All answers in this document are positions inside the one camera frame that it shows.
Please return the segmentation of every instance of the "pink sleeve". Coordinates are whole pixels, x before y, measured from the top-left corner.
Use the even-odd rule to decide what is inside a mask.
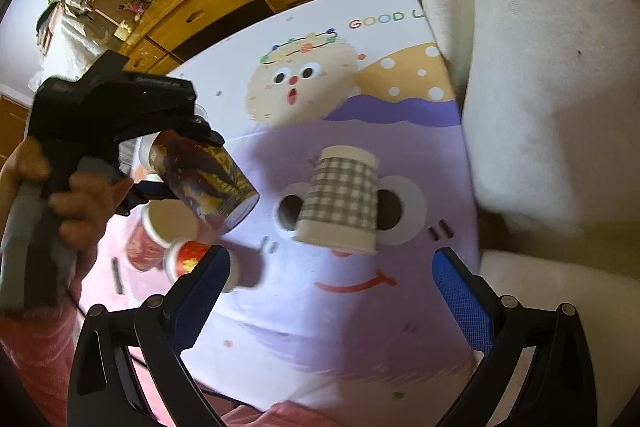
[[[264,413],[241,405],[222,419],[227,427],[340,427],[319,412],[290,401],[275,403]]]
[[[79,285],[72,289],[79,295]],[[66,392],[74,357],[72,334],[77,312],[64,299],[59,317],[0,319],[0,344],[14,363],[18,378],[53,427],[66,425]]]

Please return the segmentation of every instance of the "patterned cup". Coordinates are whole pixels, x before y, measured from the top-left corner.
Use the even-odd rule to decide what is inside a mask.
[[[349,253],[376,253],[378,159],[348,145],[322,150],[294,239]]]

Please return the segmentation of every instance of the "wall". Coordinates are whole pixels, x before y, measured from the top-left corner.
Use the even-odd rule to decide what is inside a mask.
[[[31,105],[27,83],[40,69],[42,54],[36,45],[36,22],[47,0],[13,0],[0,22],[0,92]]]

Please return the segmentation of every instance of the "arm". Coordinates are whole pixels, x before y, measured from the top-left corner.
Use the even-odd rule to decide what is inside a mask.
[[[49,164],[39,144],[27,139],[0,171],[0,239],[6,219],[23,179],[41,182],[49,176]],[[70,192],[53,194],[49,204],[64,217],[60,236],[79,251],[71,293],[79,299],[81,281],[97,256],[97,243],[106,223],[130,189],[126,178],[111,184],[103,176],[76,172],[69,179]],[[64,427],[66,390],[74,355],[72,333],[75,305],[63,298],[55,309],[28,310],[19,315],[0,315],[0,345],[44,417]]]

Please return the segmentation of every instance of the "screw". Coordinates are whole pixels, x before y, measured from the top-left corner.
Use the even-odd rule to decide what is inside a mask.
[[[500,297],[500,302],[505,308],[514,309],[518,307],[518,300],[513,295],[503,295]]]
[[[568,302],[565,302],[562,305],[561,310],[562,310],[562,313],[564,313],[565,315],[569,315],[570,317],[575,315],[575,308]]]
[[[150,308],[158,308],[158,306],[162,304],[162,296],[161,295],[151,295],[146,300],[146,305]]]
[[[86,312],[90,317],[97,317],[104,310],[104,306],[102,304],[94,304],[89,308],[89,311]]]

